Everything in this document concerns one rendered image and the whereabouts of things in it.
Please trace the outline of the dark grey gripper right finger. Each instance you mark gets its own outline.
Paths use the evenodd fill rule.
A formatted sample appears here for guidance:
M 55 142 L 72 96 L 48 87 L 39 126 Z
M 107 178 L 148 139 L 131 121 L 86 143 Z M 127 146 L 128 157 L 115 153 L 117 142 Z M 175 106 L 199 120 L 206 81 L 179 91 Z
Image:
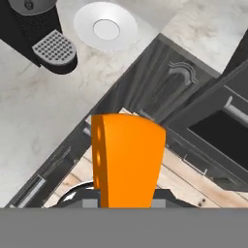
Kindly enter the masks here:
M 195 208 L 194 205 L 186 201 L 179 200 L 175 197 L 169 189 L 156 189 L 154 192 L 152 208 L 175 208 L 175 207 L 190 207 Z

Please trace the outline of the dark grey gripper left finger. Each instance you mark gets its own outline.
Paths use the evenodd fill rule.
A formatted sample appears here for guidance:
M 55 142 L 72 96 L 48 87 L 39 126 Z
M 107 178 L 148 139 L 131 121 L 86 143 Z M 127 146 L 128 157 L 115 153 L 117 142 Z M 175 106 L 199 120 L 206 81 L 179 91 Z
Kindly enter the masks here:
M 67 193 L 60 199 L 61 207 L 70 208 L 98 208 L 101 193 L 94 189 L 77 189 Z

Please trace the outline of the orange cheese wedge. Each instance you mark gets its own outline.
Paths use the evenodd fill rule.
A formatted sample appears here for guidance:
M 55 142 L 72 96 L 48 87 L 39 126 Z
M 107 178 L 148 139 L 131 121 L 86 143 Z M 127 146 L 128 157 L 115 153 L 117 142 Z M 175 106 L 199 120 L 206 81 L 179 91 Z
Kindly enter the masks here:
M 91 117 L 94 187 L 106 208 L 149 208 L 157 185 L 166 131 L 140 116 Z

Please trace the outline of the black round object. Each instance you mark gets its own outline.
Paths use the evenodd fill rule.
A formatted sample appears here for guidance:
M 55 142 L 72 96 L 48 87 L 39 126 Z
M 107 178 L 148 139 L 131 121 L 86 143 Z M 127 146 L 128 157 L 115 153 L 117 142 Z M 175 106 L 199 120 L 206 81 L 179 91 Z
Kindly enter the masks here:
M 64 202 L 65 199 L 71 195 L 72 193 L 76 193 L 78 190 L 81 189 L 94 189 L 94 182 L 93 180 L 91 181 L 86 181 L 86 182 L 80 182 L 79 184 L 73 186 L 71 189 L 69 189 L 60 199 L 58 200 L 57 203 Z

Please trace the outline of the dark grey drawer front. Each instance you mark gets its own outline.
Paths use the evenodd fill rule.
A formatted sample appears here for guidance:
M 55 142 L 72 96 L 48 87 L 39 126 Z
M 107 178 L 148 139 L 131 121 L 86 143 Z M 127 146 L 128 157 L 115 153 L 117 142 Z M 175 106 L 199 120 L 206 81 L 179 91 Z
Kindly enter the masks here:
M 25 207 L 42 207 L 78 163 L 90 144 L 90 125 L 86 121 L 81 121 L 7 203 L 6 208 L 16 207 L 21 195 L 37 175 L 41 176 L 46 183 Z

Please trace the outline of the dark grey oven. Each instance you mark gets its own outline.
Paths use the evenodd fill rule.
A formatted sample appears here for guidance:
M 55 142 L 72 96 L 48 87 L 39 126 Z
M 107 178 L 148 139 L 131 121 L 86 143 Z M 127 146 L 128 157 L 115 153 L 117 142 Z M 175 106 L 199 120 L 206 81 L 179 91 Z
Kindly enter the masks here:
M 248 60 L 172 118 L 167 128 L 220 172 L 210 175 L 218 186 L 248 193 L 248 125 L 224 109 L 230 96 L 248 114 Z

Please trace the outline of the dark grey cupboard door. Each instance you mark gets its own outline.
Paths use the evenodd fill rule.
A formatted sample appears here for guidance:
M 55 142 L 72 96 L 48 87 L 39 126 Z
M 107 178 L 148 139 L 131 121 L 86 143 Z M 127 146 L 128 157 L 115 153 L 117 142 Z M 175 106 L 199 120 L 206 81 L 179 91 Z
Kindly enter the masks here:
M 218 76 L 192 53 L 159 34 L 91 112 L 126 109 L 164 125 Z

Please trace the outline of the black coffee machine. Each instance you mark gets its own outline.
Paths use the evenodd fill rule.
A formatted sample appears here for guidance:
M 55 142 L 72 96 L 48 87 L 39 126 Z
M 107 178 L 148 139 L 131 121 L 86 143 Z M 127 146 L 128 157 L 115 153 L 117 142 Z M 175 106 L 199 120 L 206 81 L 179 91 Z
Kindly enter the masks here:
M 38 67 L 67 75 L 78 65 L 77 49 L 64 36 L 57 0 L 0 0 L 0 40 Z

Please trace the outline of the white round plate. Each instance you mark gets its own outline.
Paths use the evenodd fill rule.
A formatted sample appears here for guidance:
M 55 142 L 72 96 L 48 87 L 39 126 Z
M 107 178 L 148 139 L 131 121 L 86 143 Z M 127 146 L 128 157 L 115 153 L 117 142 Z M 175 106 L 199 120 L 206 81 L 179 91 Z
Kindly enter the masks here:
M 81 7 L 74 17 L 78 37 L 101 51 L 126 49 L 138 37 L 134 16 L 117 4 L 98 1 Z

